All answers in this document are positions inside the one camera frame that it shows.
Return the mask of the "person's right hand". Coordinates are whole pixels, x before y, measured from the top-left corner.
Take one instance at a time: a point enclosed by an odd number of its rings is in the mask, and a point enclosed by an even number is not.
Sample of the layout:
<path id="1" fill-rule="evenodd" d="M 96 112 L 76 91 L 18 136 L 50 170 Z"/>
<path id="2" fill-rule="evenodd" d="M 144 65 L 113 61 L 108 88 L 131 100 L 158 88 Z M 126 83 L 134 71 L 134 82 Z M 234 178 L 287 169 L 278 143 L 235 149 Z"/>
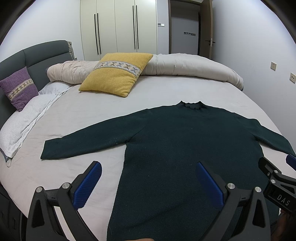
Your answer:
<path id="1" fill-rule="evenodd" d="M 271 235 L 271 241 L 279 241 L 283 239 L 289 218 L 289 214 L 286 213 L 283 209 L 281 209 L 280 215 L 275 226 L 275 230 Z"/>

